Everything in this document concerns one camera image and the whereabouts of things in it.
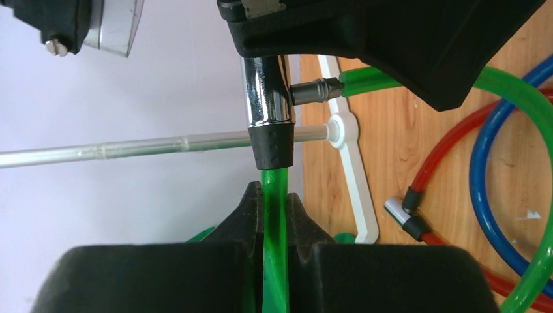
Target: silver screw head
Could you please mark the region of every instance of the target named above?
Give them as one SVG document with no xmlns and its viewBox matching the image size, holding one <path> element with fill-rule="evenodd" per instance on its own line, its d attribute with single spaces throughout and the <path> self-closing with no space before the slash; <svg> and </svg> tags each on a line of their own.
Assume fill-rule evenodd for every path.
<svg viewBox="0 0 553 313">
<path fill-rule="evenodd" d="M 50 54 L 52 55 L 58 55 L 60 57 L 64 57 L 67 55 L 67 47 L 64 46 L 59 40 L 52 39 L 44 43 L 46 46 L 46 49 Z"/>
</svg>

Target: silver metal rod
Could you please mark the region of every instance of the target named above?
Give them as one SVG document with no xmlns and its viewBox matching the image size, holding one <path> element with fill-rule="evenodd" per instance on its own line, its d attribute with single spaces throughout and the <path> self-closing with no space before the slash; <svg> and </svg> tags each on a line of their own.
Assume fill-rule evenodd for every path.
<svg viewBox="0 0 553 313">
<path fill-rule="evenodd" d="M 297 127 L 294 141 L 325 140 L 327 136 L 327 125 Z M 242 131 L 7 151 L 0 152 L 0 168 L 228 149 L 249 145 L 250 136 L 247 131 Z"/>
</svg>

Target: white background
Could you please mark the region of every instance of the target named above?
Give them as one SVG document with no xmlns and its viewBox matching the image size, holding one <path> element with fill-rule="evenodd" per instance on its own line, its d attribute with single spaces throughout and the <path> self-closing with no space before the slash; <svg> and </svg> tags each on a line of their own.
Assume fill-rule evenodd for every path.
<svg viewBox="0 0 553 313">
<path fill-rule="evenodd" d="M 0 151 L 245 130 L 215 0 L 146 1 L 129 59 L 53 57 L 11 14 L 0 7 Z M 187 240 L 258 177 L 249 147 L 0 170 L 0 312 L 28 312 L 71 247 Z"/>
</svg>

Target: white plastic bracket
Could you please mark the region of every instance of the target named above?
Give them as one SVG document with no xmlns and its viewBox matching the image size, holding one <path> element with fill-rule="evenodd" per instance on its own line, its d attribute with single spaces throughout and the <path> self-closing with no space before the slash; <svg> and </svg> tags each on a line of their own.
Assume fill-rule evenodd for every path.
<svg viewBox="0 0 553 313">
<path fill-rule="evenodd" d="M 324 78 L 338 77 L 340 66 L 338 59 L 327 55 L 319 55 L 319 65 Z M 328 122 L 329 141 L 340 151 L 346 183 L 350 193 L 351 206 L 357 226 L 356 243 L 375 243 L 378 239 L 378 223 L 361 159 L 357 140 L 359 139 L 359 124 L 350 111 L 348 99 L 344 97 L 329 101 L 331 118 Z"/>
</svg>

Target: black connector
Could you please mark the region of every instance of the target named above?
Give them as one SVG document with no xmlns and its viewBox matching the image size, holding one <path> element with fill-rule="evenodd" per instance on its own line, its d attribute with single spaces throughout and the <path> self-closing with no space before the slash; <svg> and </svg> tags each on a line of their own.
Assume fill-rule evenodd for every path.
<svg viewBox="0 0 553 313">
<path fill-rule="evenodd" d="M 258 170 L 293 166 L 294 124 L 267 124 L 248 132 Z"/>
<path fill-rule="evenodd" d="M 401 228 L 416 241 L 422 241 L 421 235 L 431 231 L 430 226 L 419 215 L 411 216 Z"/>
<path fill-rule="evenodd" d="M 405 212 L 409 214 L 415 213 L 419 205 L 421 204 L 421 200 L 423 199 L 424 192 L 422 191 L 414 191 L 409 187 L 407 189 L 407 192 L 405 193 L 405 197 L 403 198 L 402 207 Z"/>
</svg>

